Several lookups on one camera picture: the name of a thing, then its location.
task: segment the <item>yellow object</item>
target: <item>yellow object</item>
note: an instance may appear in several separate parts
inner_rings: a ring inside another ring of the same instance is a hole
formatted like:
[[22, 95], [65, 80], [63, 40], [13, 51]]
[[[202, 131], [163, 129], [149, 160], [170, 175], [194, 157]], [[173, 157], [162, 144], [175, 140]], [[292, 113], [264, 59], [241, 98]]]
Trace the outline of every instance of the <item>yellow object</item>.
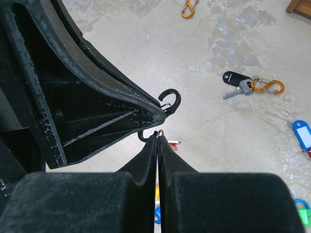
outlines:
[[155, 187], [155, 200], [160, 200], [160, 189], [158, 184]]
[[[194, 8], [195, 8], [196, 4], [198, 4], [198, 2], [199, 2], [199, 0], [195, 0], [195, 4], [192, 6], [191, 3], [190, 3], [190, 0], [186, 0], [184, 9], [181, 11], [181, 15], [184, 18], [190, 18], [193, 15]], [[190, 9], [190, 14], [189, 15], [185, 15], [185, 10], [186, 10], [187, 7]]]
[[[256, 88], [255, 86], [260, 82], [266, 83], [266, 85], [263, 88]], [[278, 84], [280, 86], [280, 90], [279, 91], [269, 90], [268, 88], [272, 86], [273, 84]], [[252, 81], [252, 88], [254, 91], [258, 91], [258, 92], [266, 91], [268, 93], [279, 95], [284, 91], [284, 84], [278, 80], [268, 80], [268, 79], [261, 79], [257, 77], [257, 78], [254, 78]]]

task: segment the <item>blue key tag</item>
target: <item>blue key tag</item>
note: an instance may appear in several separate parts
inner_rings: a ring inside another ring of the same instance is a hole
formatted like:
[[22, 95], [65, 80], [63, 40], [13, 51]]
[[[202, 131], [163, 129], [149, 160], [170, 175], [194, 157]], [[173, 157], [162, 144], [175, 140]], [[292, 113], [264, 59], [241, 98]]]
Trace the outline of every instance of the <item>blue key tag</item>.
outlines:
[[161, 209], [160, 209], [160, 206], [155, 209], [155, 224], [161, 225]]
[[305, 204], [305, 206], [306, 206], [305, 209], [297, 209], [297, 211], [299, 213], [302, 224], [306, 227], [311, 227], [311, 219], [310, 219], [311, 210], [310, 210], [309, 204], [305, 200], [302, 200], [302, 199], [296, 199], [296, 200], [294, 200], [294, 203], [295, 203], [295, 205], [297, 203], [304, 203]]
[[303, 120], [297, 120], [292, 124], [292, 128], [301, 148], [309, 152], [311, 149], [311, 129], [309, 125]]

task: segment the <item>keychain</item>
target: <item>keychain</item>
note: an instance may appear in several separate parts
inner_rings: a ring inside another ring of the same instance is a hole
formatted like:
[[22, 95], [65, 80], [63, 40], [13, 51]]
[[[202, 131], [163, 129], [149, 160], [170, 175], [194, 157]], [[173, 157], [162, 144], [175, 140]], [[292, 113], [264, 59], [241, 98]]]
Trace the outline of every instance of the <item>keychain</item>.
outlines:
[[311, 129], [309, 125], [305, 121], [297, 120], [294, 123], [288, 122], [288, 126], [293, 129], [302, 150], [311, 158]]
[[[262, 79], [259, 76], [254, 76], [253, 78], [250, 78], [248, 76], [233, 72], [233, 71], [227, 71], [223, 75], [223, 81], [226, 84], [232, 85], [232, 86], [240, 86], [240, 83], [244, 80], [250, 80], [248, 82], [248, 86], [255, 92], [267, 92], [270, 94], [279, 95], [284, 92], [284, 84], [281, 81], [278, 80], [268, 80], [268, 79]], [[269, 89], [272, 85], [278, 85], [279, 90], [272, 90]]]
[[300, 216], [300, 219], [302, 221], [302, 224], [305, 227], [311, 227], [311, 220], [310, 220], [311, 210], [310, 210], [310, 205], [305, 200], [302, 200], [302, 199], [294, 200], [294, 204], [296, 205], [297, 203], [303, 203], [306, 206], [306, 208], [304, 208], [304, 209], [297, 209], [297, 211], [299, 213], [299, 216]]

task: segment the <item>key ring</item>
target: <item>key ring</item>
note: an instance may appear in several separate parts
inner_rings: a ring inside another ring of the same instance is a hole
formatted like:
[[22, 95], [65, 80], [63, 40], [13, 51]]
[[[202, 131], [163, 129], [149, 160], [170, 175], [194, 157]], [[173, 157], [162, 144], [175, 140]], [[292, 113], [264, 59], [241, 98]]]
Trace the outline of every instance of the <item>key ring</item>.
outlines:
[[170, 103], [165, 103], [163, 105], [161, 105], [161, 108], [165, 107], [165, 106], [169, 106], [169, 107], [172, 107], [172, 105]]
[[[192, 6], [191, 3], [190, 3], [190, 0], [186, 0], [186, 3], [185, 3], [185, 5], [184, 5], [184, 8], [183, 8], [183, 10], [181, 11], [182, 17], [184, 17], [184, 18], [190, 18], [190, 17], [193, 15], [193, 13], [194, 13], [194, 8], [195, 8], [196, 4], [198, 4], [198, 2], [199, 2], [199, 0], [195, 0], [195, 4]], [[185, 15], [185, 10], [186, 10], [187, 7], [190, 9], [190, 14], [189, 14], [189, 15]]]
[[[260, 82], [266, 83], [266, 85], [259, 89], [256, 88], [256, 85]], [[269, 90], [268, 88], [270, 86], [272, 86], [273, 84], [278, 84], [280, 86], [280, 90], [279, 91], [274, 91], [274, 90]], [[284, 84], [278, 80], [268, 80], [268, 79], [261, 79], [259, 76], [254, 76], [253, 77], [253, 81], [252, 81], [252, 88], [254, 91], [258, 91], [258, 92], [267, 92], [267, 93], [273, 93], [275, 95], [279, 95], [284, 91]]]

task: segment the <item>blue object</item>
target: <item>blue object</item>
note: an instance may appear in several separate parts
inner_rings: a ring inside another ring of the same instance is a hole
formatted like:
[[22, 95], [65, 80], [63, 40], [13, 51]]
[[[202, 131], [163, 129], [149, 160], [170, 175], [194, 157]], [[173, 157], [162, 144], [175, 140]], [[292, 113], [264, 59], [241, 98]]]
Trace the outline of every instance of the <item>blue object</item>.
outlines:
[[296, 200], [294, 200], [295, 205], [296, 205], [297, 203], [299, 203], [299, 202], [304, 203], [305, 206], [306, 206], [306, 209], [308, 209], [308, 210], [310, 209], [310, 205], [309, 205], [305, 200], [302, 200], [302, 199], [296, 199]]
[[160, 206], [155, 209], [155, 224], [161, 225], [161, 209]]
[[300, 143], [301, 148], [309, 152], [311, 149], [311, 129], [303, 120], [297, 120], [292, 124], [293, 131]]

